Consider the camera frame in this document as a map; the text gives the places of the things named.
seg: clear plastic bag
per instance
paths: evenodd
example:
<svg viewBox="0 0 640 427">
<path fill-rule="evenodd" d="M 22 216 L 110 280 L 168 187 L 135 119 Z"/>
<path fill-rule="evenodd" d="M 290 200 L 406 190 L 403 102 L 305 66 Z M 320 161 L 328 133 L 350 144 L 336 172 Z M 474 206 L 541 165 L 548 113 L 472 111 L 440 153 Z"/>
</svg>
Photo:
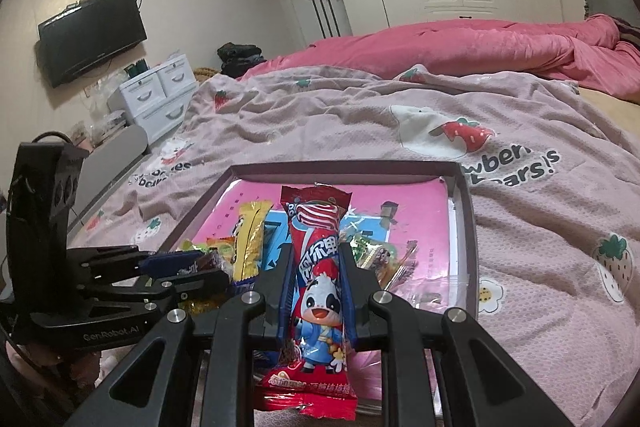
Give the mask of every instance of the clear plastic bag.
<svg viewBox="0 0 640 427">
<path fill-rule="evenodd" d="M 93 86 L 87 87 L 85 93 L 91 100 L 89 114 L 94 122 L 99 122 L 109 114 L 107 101 L 118 86 L 129 80 L 129 75 L 123 70 L 114 71 L 98 80 Z"/>
</svg>

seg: yellow snack package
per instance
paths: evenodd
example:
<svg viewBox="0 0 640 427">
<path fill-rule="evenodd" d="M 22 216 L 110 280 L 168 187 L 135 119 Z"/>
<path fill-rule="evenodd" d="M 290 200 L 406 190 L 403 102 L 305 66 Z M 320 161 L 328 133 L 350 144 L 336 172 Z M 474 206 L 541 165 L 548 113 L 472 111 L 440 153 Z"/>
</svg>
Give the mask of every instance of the yellow snack package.
<svg viewBox="0 0 640 427">
<path fill-rule="evenodd" d="M 234 281 L 255 277 L 262 261 L 264 221 L 271 210 L 271 201 L 251 201 L 240 205 L 236 235 Z"/>
</svg>

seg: wall-mounted tv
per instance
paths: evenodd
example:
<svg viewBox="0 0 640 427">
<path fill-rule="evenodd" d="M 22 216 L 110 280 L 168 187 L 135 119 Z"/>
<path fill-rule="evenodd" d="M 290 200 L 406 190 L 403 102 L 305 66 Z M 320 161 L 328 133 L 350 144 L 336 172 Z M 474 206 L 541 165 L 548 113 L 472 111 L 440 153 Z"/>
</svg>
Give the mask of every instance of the wall-mounted tv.
<svg viewBox="0 0 640 427">
<path fill-rule="evenodd" d="M 89 0 L 38 26 L 38 63 L 52 87 L 146 40 L 136 0 Z"/>
</svg>

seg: pink blanket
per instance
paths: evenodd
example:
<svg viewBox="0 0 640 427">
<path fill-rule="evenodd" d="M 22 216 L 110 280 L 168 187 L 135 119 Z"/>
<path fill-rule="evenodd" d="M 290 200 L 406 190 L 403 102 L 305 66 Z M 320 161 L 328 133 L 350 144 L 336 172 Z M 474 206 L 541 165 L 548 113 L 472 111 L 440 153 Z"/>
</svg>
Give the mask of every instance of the pink blanket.
<svg viewBox="0 0 640 427">
<path fill-rule="evenodd" d="M 397 26 L 361 37 L 336 37 L 277 57 L 242 80 L 297 66 L 341 66 L 387 80 L 423 64 L 431 73 L 525 71 L 622 100 L 640 102 L 640 52 L 620 41 L 609 16 L 585 22 L 524 24 L 497 20 L 450 20 Z"/>
</svg>

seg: drawer handle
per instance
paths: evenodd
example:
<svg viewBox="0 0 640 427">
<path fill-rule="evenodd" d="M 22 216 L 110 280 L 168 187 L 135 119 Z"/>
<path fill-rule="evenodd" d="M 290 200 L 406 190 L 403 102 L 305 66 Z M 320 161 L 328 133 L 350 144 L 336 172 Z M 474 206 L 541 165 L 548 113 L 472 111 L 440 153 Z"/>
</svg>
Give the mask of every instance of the drawer handle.
<svg viewBox="0 0 640 427">
<path fill-rule="evenodd" d="M 177 120 L 178 118 L 180 118 L 180 117 L 182 116 L 183 112 L 184 112 L 184 104 L 182 104 L 182 105 L 180 106 L 180 109 L 178 109 L 178 112 L 170 111 L 170 112 L 168 112 L 168 113 L 166 114 L 166 117 L 167 117 L 169 120 Z"/>
<path fill-rule="evenodd" d="M 151 94 L 152 94 L 152 91 L 151 91 L 151 89 L 149 89 L 149 92 L 147 94 L 141 94 L 138 97 L 138 101 L 139 102 L 146 102 L 148 99 L 151 98 Z"/>
</svg>

